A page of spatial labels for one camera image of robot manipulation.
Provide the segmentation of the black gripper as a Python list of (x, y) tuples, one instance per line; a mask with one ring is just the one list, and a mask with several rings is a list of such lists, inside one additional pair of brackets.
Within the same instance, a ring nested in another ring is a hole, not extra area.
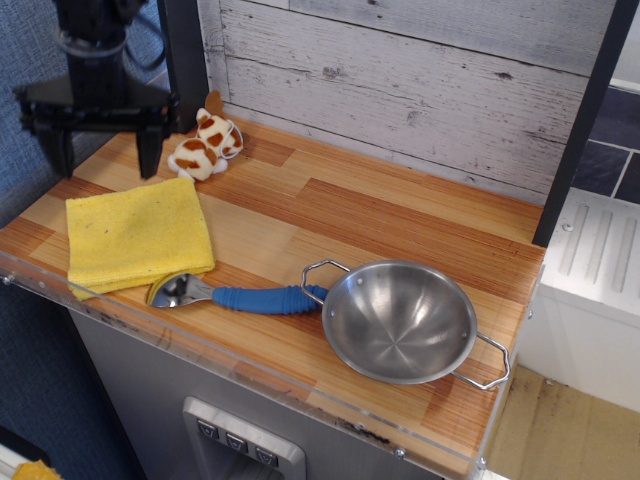
[(14, 90), (23, 128), (37, 136), (53, 170), (71, 178), (73, 132), (136, 132), (142, 179), (157, 174), (164, 135), (177, 126), (177, 97), (129, 75), (124, 51), (69, 53), (66, 74)]

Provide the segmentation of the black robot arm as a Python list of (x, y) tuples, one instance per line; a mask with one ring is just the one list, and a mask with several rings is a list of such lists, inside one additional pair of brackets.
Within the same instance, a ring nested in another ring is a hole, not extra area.
[(37, 137), (54, 170), (71, 176), (74, 131), (133, 132), (142, 178), (156, 175), (163, 142), (177, 124), (176, 95), (131, 77), (125, 70), (127, 28), (140, 1), (59, 1), (56, 41), (68, 72), (20, 86), (24, 129)]

